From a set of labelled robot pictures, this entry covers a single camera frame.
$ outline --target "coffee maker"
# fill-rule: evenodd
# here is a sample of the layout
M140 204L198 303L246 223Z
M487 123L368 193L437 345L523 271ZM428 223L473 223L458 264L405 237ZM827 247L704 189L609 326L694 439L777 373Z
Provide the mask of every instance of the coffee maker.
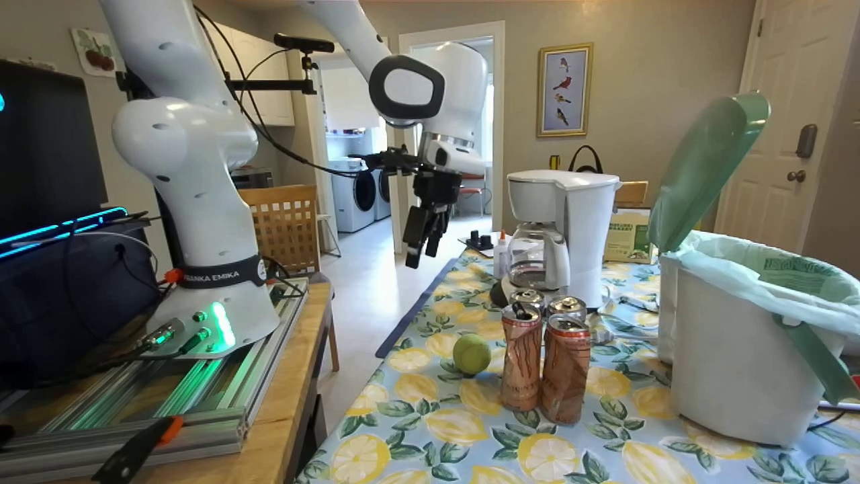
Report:
M507 171L516 232L501 287L573 295L601 309L601 252L617 184L596 171Z

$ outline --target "floral tablecloth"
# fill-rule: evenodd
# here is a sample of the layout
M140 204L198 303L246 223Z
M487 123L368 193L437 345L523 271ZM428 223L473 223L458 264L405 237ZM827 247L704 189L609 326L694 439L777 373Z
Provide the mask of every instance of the floral tablecloth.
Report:
M860 481L860 418L808 430L794 446L751 446L679 419L655 357L659 266L617 264L609 348L594 348L583 418L554 426L497 401L500 311L492 260L465 252L410 321L297 481ZM475 380L450 369L458 333L492 341Z

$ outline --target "white bucket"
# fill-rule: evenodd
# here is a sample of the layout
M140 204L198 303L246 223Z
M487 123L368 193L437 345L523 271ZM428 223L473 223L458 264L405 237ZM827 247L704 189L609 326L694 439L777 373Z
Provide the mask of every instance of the white bucket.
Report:
M672 405L678 415L730 439L789 446L823 399L823 385L789 348L774 314L741 302L682 266L678 278ZM816 331L832 356L841 341Z

